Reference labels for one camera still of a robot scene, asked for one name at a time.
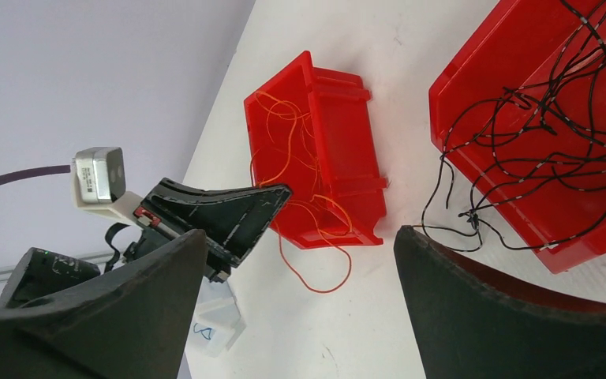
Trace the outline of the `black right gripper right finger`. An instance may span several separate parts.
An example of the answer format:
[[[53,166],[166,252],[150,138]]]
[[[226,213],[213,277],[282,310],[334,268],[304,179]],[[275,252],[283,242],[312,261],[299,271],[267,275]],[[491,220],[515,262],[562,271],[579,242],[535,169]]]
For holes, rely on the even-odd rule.
[[[606,303],[528,283],[411,226],[395,263],[429,378],[606,378]]]

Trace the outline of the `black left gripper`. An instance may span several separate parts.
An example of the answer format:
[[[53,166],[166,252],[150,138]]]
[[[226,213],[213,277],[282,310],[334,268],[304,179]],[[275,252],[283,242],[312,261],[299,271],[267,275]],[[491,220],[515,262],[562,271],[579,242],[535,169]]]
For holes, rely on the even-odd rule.
[[[187,231],[198,229],[204,231],[208,247],[204,276],[211,282],[224,283],[230,270],[247,258],[291,195],[285,184],[204,190],[163,178],[134,211],[137,226],[141,227],[136,242],[122,252],[114,246],[113,239],[129,225],[115,223],[108,228],[104,239],[114,254],[104,272],[111,271],[119,260],[135,261]]]

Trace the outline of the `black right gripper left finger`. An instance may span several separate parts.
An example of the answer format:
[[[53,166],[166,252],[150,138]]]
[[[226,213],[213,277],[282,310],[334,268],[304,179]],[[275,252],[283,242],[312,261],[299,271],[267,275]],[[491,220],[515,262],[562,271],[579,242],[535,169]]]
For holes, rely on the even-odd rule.
[[[208,255],[191,230],[74,287],[0,308],[0,378],[175,378]]]

